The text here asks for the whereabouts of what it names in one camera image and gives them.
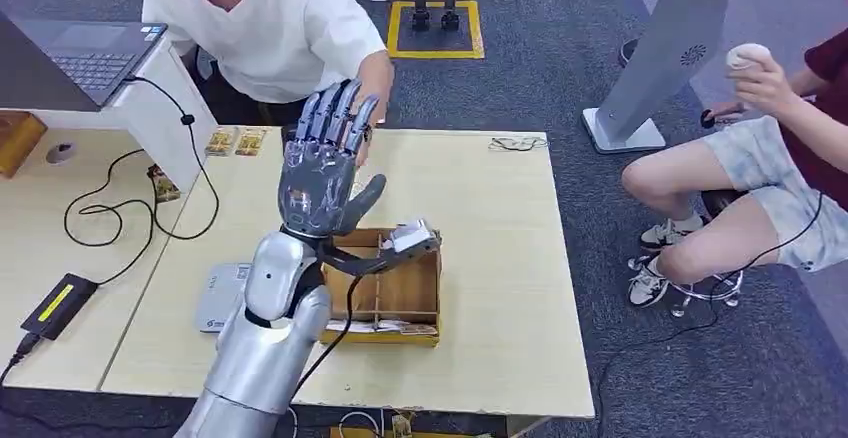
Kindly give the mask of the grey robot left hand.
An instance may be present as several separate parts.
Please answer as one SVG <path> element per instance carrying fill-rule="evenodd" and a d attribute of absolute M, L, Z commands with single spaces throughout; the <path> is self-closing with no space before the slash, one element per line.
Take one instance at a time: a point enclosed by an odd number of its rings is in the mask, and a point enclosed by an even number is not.
<path fill-rule="evenodd" d="M 361 81 L 352 79 L 313 93 L 295 130 L 285 136 L 278 186 L 284 231 L 315 239 L 347 235 L 381 197 L 387 183 L 381 174 L 352 193 L 357 157 L 379 104 L 369 95 L 352 113 L 360 88 Z"/>

